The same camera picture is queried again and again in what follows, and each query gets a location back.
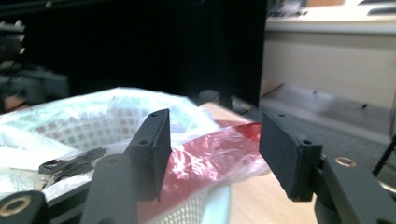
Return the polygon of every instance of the black curtain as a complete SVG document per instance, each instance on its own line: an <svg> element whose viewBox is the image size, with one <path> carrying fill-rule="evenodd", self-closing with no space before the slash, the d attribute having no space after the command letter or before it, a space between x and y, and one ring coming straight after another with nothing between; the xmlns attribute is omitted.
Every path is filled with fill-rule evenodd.
<svg viewBox="0 0 396 224"><path fill-rule="evenodd" d="M26 26L23 63L68 75L73 95L138 87L259 100L266 2L107 1L7 16Z"/></svg>

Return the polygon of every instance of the wall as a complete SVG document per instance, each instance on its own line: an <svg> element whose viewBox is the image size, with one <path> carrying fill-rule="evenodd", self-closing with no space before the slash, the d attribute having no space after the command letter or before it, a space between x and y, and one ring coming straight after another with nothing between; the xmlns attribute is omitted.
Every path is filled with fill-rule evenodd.
<svg viewBox="0 0 396 224"><path fill-rule="evenodd" d="M262 80L391 108L396 36L267 31Z"/></svg>

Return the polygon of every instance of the desk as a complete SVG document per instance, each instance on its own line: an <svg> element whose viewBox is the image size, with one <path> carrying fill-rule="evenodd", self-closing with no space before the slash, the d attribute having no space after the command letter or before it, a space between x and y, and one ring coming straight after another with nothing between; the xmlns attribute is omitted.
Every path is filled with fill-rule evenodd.
<svg viewBox="0 0 396 224"><path fill-rule="evenodd" d="M248 121L219 105L201 105L214 119ZM254 176L232 184L230 224L240 223L317 223L314 200L310 203L293 203L280 187L274 174Z"/></svg>

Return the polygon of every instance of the cable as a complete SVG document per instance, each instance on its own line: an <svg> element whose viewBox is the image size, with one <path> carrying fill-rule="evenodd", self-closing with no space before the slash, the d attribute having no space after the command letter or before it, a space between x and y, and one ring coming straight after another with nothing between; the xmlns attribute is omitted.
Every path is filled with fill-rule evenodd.
<svg viewBox="0 0 396 224"><path fill-rule="evenodd" d="M373 175L377 176L379 174L379 171L382 169L385 163L387 163L390 154L395 150L395 148L396 148L396 135L393 136L393 139L388 145L387 150L385 150L385 153L382 155L381 159L376 164L373 170Z"/></svg>
<svg viewBox="0 0 396 224"><path fill-rule="evenodd" d="M389 116L389 136L390 138L395 135L394 128L395 128L395 120L396 120L396 90L393 95L393 103L392 108L390 109L390 116Z"/></svg>

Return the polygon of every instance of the red plastic bag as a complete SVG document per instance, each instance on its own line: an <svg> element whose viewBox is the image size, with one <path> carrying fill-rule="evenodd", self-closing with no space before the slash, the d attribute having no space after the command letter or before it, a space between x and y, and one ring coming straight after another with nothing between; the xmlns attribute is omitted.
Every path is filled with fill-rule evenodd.
<svg viewBox="0 0 396 224"><path fill-rule="evenodd" d="M219 125L224 128L173 148L161 200L138 203L139 223L151 223L208 189L269 171L259 152L259 122L219 121Z"/></svg>

